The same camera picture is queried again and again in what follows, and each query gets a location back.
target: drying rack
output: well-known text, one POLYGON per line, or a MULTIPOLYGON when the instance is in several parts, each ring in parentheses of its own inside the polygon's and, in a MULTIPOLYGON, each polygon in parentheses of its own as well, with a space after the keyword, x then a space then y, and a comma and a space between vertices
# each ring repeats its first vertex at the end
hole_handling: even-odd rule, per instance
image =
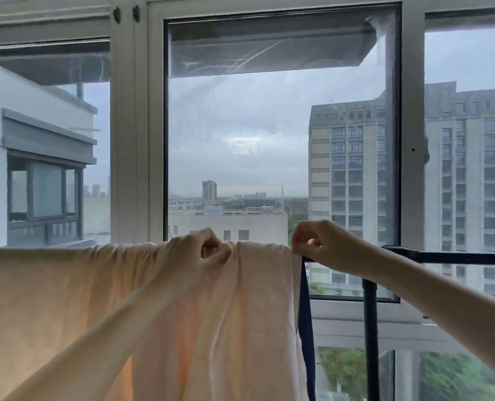
MULTIPOLYGON (((403 246, 384 246, 417 263, 495 266, 495 253, 422 252, 403 246)), ((379 401, 379 339, 377 331, 377 284, 362 280, 364 297, 364 350, 367 368, 368 401, 379 401)))

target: cloth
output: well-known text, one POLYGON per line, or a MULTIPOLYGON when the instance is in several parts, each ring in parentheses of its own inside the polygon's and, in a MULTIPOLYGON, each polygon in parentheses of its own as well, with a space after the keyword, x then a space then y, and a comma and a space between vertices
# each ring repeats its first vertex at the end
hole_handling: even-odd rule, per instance
POLYGON ((316 355, 314 352, 314 333, 311 316, 311 296, 305 260, 301 261, 301 283, 299 288, 298 332, 301 338, 301 351, 307 375, 307 394, 309 401, 316 401, 316 355))
MULTIPOLYGON (((301 257, 231 245, 223 268, 157 318, 107 401, 308 399, 301 257)), ((155 276, 163 248, 0 249, 0 399, 155 276)))

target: sky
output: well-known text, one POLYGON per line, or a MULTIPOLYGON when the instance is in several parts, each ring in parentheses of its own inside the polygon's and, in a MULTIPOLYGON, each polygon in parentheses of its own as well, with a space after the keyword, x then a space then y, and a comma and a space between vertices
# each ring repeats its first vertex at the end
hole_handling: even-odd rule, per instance
MULTIPOLYGON (((360 66, 170 79, 169 188, 201 196, 215 180, 219 197, 308 195, 308 124, 311 107, 370 100, 385 89, 384 37, 360 66), (244 140, 249 152, 227 140, 244 140)), ((427 33, 425 82, 457 81, 457 91, 495 89, 495 28, 427 33)), ((85 184, 107 186, 109 84, 86 84, 94 118, 96 166, 85 184)))

